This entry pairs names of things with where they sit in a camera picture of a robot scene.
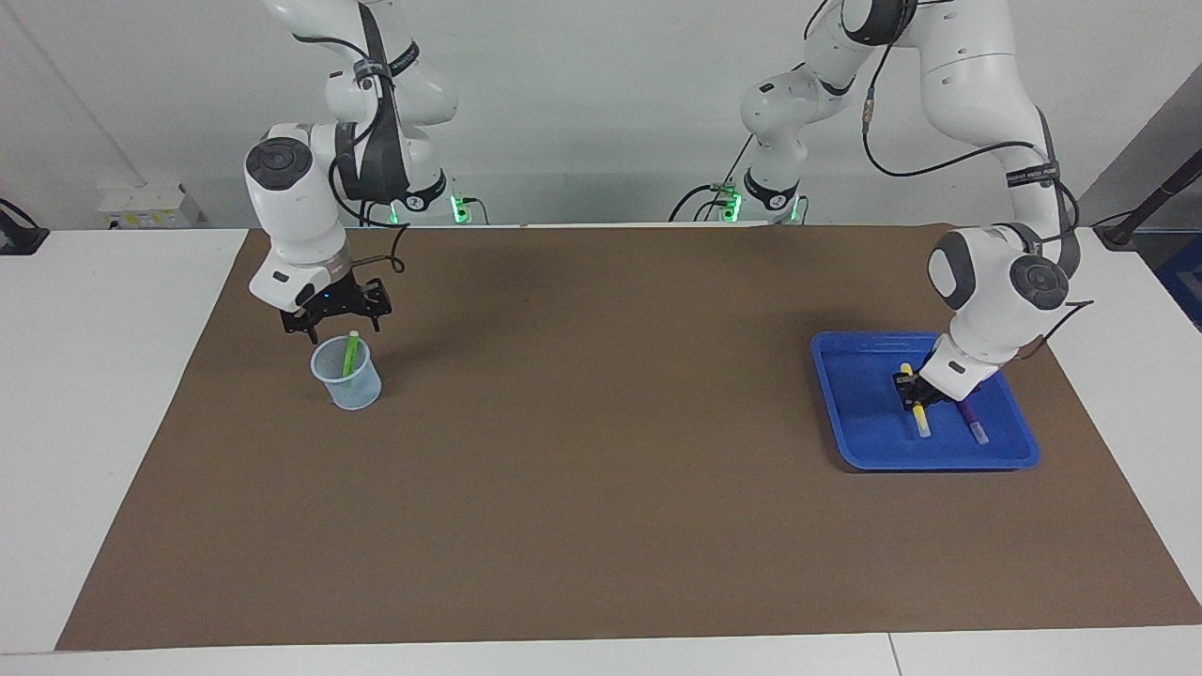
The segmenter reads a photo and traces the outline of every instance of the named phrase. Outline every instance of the yellow marker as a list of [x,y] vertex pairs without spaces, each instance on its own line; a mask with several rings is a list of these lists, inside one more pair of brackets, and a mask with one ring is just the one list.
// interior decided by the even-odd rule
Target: yellow marker
[[[902,364],[902,373],[906,375],[914,375],[914,369],[910,364]],[[922,404],[915,404],[914,407],[914,420],[918,423],[918,435],[923,439],[930,439],[930,423],[927,422],[927,409]]]

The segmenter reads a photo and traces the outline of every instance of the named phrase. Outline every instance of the blue tray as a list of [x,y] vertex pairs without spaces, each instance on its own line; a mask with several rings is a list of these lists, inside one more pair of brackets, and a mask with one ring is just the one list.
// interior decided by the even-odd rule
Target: blue tray
[[918,368],[936,333],[820,333],[811,349],[839,452],[853,467],[887,472],[1024,469],[1040,462],[1013,392],[996,374],[969,397],[989,444],[972,438],[953,404],[930,407],[932,438],[918,437],[914,415],[893,386],[903,362]]

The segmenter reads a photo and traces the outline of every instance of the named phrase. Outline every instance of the brown paper mat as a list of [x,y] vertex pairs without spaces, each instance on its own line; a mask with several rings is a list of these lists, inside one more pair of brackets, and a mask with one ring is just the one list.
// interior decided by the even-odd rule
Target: brown paper mat
[[1202,622],[1048,351],[1007,369],[1034,470],[839,459],[809,342],[945,327],[941,231],[410,232],[358,414],[254,233],[58,647]]

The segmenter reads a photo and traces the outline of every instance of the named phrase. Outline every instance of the green marker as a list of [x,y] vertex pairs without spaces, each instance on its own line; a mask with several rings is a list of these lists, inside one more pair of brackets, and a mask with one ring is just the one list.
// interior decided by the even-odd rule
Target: green marker
[[343,360],[343,378],[350,378],[355,370],[355,352],[359,351],[359,332],[351,331],[346,338],[346,357]]

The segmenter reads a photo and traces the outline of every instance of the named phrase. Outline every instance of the purple marker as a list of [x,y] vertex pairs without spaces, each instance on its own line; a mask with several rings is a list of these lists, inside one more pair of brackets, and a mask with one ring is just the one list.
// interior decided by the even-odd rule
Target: purple marker
[[988,444],[989,435],[984,433],[984,426],[981,425],[981,421],[977,420],[976,414],[972,413],[972,407],[969,405],[968,399],[963,402],[956,402],[956,408],[960,411],[960,417],[964,419],[964,422],[969,426],[969,429],[972,431],[972,437],[976,438],[977,444],[981,444],[982,446]]

